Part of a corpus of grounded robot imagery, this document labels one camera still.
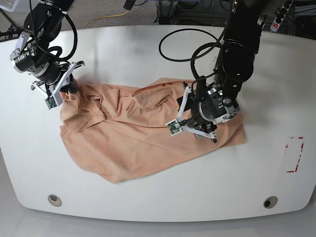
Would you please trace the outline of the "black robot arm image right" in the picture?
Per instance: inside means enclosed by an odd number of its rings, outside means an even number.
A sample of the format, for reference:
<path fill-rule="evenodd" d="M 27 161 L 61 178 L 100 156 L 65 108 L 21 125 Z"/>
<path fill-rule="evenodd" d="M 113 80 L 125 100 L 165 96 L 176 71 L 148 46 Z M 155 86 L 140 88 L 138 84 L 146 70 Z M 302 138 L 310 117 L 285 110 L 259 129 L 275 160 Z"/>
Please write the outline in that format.
<path fill-rule="evenodd" d="M 224 29 L 223 41 L 207 43 L 193 54 L 211 47 L 220 49 L 211 76 L 213 83 L 206 83 L 206 76 L 199 76 L 195 61 L 191 70 L 195 81 L 184 83 L 185 92 L 178 99 L 177 118 L 167 123 L 172 135 L 182 131 L 196 137 L 207 137 L 217 142 L 217 125 L 227 123 L 239 113 L 237 95 L 241 86 L 253 74 L 255 55 L 259 51 L 260 36 L 265 24 L 262 0 L 238 0 L 231 4 L 230 17 Z"/>

